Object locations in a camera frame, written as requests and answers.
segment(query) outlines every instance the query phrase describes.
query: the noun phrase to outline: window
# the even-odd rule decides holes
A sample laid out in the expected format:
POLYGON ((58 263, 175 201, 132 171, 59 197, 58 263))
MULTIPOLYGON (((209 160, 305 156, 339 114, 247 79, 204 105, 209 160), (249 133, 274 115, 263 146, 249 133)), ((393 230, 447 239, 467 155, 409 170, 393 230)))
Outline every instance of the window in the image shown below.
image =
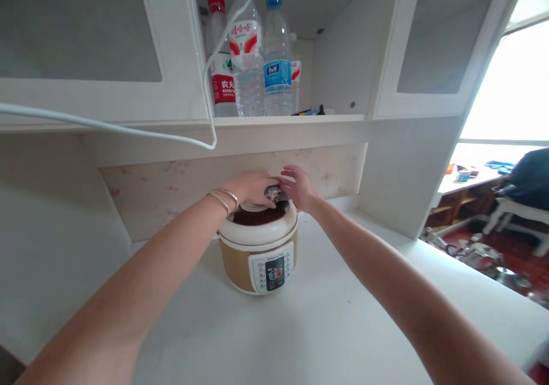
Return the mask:
POLYGON ((452 161, 516 163, 549 146, 549 21, 505 36, 471 108, 452 161))

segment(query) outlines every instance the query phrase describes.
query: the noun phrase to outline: wall cabinet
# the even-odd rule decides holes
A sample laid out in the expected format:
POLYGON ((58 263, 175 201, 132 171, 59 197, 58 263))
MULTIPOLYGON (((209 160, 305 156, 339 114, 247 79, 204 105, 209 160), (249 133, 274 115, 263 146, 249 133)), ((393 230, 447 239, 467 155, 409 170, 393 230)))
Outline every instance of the wall cabinet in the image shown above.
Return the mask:
POLYGON ((374 119, 462 114, 509 0, 395 0, 374 119))
POLYGON ((515 0, 354 0, 315 44, 314 99, 370 120, 467 108, 515 0))
MULTIPOLYGON (((6 1, 2 101, 130 126, 206 123, 205 0, 6 1)), ((254 1, 263 13, 264 0, 254 1)), ((309 39, 302 44, 302 89, 312 91, 305 106, 324 104, 335 120, 462 114, 509 3, 284 0, 291 30, 309 39), (317 27, 324 32, 317 35, 317 27)), ((0 130, 52 127, 71 126, 0 114, 0 130)))
MULTIPOLYGON (((3 0, 0 98, 125 125, 206 119, 195 0, 3 0)), ((3 130, 52 122, 0 114, 3 130)))

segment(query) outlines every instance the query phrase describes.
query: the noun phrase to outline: bangle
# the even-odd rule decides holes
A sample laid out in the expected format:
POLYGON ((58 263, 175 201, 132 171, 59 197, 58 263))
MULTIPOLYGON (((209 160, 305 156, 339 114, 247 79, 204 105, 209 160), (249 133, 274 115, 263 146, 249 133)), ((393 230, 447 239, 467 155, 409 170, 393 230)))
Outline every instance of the bangle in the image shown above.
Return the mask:
POLYGON ((210 193, 207 193, 207 194, 206 194, 206 196, 208 196, 208 195, 212 195, 212 196, 218 198, 218 199, 219 199, 219 202, 221 202, 221 203, 223 204, 223 206, 225 207, 225 209, 227 210, 227 216, 230 215, 229 206, 225 203, 225 201, 224 201, 223 199, 221 199, 221 198, 220 198, 219 196, 217 196, 215 193, 211 193, 211 192, 210 192, 210 193))
POLYGON ((236 197, 236 195, 234 193, 232 193, 231 191, 226 190, 225 188, 215 188, 215 190, 219 190, 220 192, 224 192, 227 195, 229 195, 234 200, 234 203, 236 203, 236 206, 235 206, 233 212, 236 211, 236 209, 238 208, 238 198, 236 197))

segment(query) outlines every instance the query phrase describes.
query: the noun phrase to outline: electric pressure cooker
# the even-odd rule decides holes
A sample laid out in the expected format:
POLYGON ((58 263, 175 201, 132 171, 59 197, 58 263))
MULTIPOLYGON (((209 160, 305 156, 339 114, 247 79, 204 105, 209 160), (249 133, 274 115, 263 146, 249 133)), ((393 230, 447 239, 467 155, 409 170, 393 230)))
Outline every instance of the electric pressure cooker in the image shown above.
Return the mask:
POLYGON ((297 210, 291 200, 276 209, 241 204, 219 229, 225 272, 238 290, 276 292, 290 280, 297 259, 297 210))

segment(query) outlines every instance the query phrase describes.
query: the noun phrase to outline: hand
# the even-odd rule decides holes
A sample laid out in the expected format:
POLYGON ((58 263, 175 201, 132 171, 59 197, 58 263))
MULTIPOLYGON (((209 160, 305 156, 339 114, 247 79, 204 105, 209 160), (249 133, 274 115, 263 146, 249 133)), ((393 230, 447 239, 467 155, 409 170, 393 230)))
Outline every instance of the hand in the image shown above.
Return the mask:
POLYGON ((296 181, 282 178, 277 176, 280 189, 286 192, 295 205, 307 213, 311 210, 311 202, 317 197, 316 191, 309 179, 307 173, 296 165, 284 166, 284 170, 280 172, 281 175, 293 177, 296 181))
POLYGON ((274 209, 276 204, 265 197, 265 188, 277 184, 278 181, 267 172, 244 172, 229 180, 222 188, 233 192, 239 203, 253 203, 274 209))

